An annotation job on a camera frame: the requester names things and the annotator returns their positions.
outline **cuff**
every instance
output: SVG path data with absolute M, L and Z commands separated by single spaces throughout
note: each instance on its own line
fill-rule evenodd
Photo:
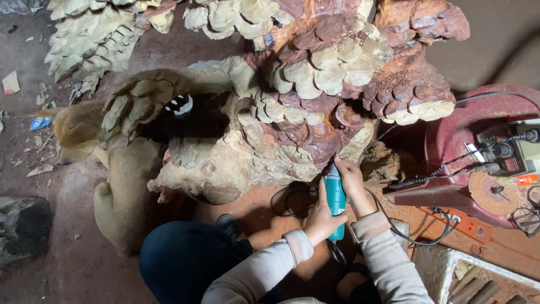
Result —
M 392 226 L 382 212 L 366 215 L 350 225 L 358 241 L 372 239 L 389 230 Z
M 294 267 L 301 262 L 309 260 L 313 255 L 313 246 L 307 235 L 300 229 L 295 229 L 283 234 L 291 253 L 293 254 Z

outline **rotary tool control box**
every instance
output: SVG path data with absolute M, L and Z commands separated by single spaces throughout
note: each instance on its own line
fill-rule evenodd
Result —
M 476 134 L 476 142 L 478 148 L 482 148 L 538 127 L 540 118 L 514 121 Z M 540 143 L 512 140 L 483 150 L 482 156 L 486 162 L 497 163 L 501 167 L 499 171 L 491 172 L 492 176 L 512 177 L 540 172 Z

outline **concrete floor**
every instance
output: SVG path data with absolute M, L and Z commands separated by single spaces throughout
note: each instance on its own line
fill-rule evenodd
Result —
M 517 83 L 540 89 L 540 44 L 531 39 L 497 77 L 497 66 L 521 37 L 533 30 L 538 34 L 540 2 L 528 0 L 456 0 L 471 24 L 471 38 L 464 42 L 437 43 L 428 48 L 428 61 L 447 78 L 452 88 L 465 91 L 495 82 Z M 184 4 L 177 7 L 173 29 L 167 35 L 147 32 L 138 42 L 130 59 L 130 70 L 107 74 L 98 96 L 122 81 L 126 76 L 146 69 L 186 67 L 197 61 L 227 57 L 236 44 L 235 38 L 210 41 L 202 32 L 185 30 L 181 16 Z M 0 134 L 0 193 L 3 195 L 39 195 L 47 198 L 55 211 L 48 253 L 31 261 L 15 263 L 0 271 L 0 302 L 19 303 L 156 303 L 138 273 L 137 261 L 119 256 L 100 234 L 93 218 L 92 191 L 107 176 L 106 170 L 92 158 L 67 167 L 55 167 L 53 172 L 27 178 L 26 173 L 39 162 L 53 163 L 49 158 L 54 150 L 36 154 L 33 136 L 28 131 L 25 116 L 39 109 L 35 96 L 39 83 L 51 85 L 52 97 L 58 105 L 67 104 L 70 89 L 55 85 L 47 75 L 48 65 L 43 58 L 49 50 L 48 37 L 54 27 L 48 12 L 35 16 L 0 15 L 0 76 L 17 69 L 22 91 L 15 96 L 2 96 L 0 110 L 7 110 L 6 130 Z M 7 34 L 12 25 L 19 28 Z M 38 42 L 41 34 L 43 41 Z M 33 42 L 25 42 L 34 36 Z M 23 165 L 13 167 L 11 160 L 23 159 Z M 275 216 L 269 209 L 269 199 L 278 188 L 253 189 L 238 201 L 212 207 L 201 204 L 195 218 L 212 222 L 222 213 L 232 213 L 241 224 L 253 246 L 264 248 L 284 232 L 300 227 L 296 219 Z M 424 220 L 422 213 L 412 207 L 397 207 L 384 201 L 389 214 L 411 223 L 415 236 L 433 239 L 440 235 L 442 225 Z M 509 230 L 495 231 L 495 237 L 518 250 L 538 256 L 539 238 L 527 239 Z M 349 237 L 339 245 L 353 255 Z M 478 253 L 490 262 L 540 280 L 540 265 L 490 243 L 479 246 L 459 233 L 448 235 L 443 244 L 466 253 Z M 344 269 L 330 259 L 325 245 L 316 248 L 315 256 L 298 266 L 283 284 L 291 296 L 311 295 L 320 300 L 335 302 L 331 297 L 335 283 Z

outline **dog's head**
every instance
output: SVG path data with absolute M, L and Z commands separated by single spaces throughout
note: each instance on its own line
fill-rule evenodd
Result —
M 70 164 L 85 159 L 100 143 L 101 124 L 105 112 L 103 102 L 86 101 L 66 108 L 43 109 L 32 117 L 52 119 L 54 133 L 62 148 L 60 164 Z

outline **teal rotary tool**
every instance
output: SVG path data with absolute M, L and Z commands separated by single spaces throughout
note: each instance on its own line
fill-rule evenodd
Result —
M 326 200 L 328 201 L 328 206 L 330 207 L 332 215 L 336 216 L 345 211 L 345 192 L 343 192 L 341 176 L 334 165 L 334 161 L 332 161 L 332 164 L 330 165 L 330 172 L 325 176 L 325 189 Z M 344 233 L 345 224 L 342 224 L 330 235 L 330 237 L 328 237 L 328 239 L 333 240 L 334 242 L 343 240 Z

